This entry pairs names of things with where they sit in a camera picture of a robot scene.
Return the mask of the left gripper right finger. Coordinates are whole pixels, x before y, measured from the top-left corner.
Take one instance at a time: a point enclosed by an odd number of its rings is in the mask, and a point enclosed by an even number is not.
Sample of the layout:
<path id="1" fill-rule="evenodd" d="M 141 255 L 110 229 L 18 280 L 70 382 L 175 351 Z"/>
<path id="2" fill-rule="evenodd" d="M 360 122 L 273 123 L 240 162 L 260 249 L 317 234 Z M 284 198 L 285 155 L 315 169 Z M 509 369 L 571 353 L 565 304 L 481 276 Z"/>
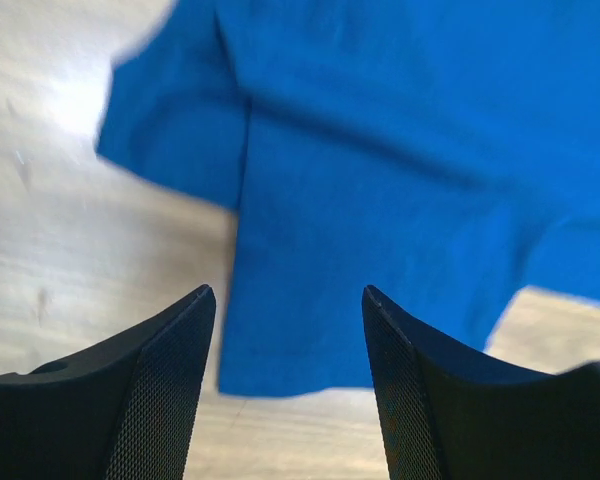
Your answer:
<path id="1" fill-rule="evenodd" d="M 393 479 L 600 479 L 600 361 L 516 366 L 416 319 L 379 289 L 364 333 Z"/>

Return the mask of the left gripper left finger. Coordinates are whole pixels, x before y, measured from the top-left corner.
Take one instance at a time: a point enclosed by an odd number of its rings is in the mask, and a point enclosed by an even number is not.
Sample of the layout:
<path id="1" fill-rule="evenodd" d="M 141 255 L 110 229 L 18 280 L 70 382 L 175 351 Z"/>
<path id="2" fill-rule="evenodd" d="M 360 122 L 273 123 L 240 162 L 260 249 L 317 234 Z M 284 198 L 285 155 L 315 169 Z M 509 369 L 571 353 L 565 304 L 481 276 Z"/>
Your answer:
<path id="1" fill-rule="evenodd" d="M 181 479 L 214 327 L 202 285 L 28 374 L 0 375 L 0 479 Z"/>

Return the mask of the blue t shirt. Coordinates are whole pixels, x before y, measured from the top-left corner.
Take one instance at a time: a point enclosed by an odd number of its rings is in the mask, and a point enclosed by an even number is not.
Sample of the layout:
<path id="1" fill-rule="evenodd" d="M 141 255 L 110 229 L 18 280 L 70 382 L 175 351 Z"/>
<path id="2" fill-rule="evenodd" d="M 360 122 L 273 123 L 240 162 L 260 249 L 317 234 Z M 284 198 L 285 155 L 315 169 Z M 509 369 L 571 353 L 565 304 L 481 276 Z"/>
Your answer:
<path id="1" fill-rule="evenodd" d="M 99 155 L 234 211 L 218 388 L 367 388 L 366 286 L 483 349 L 600 301 L 600 1 L 179 1 Z"/>

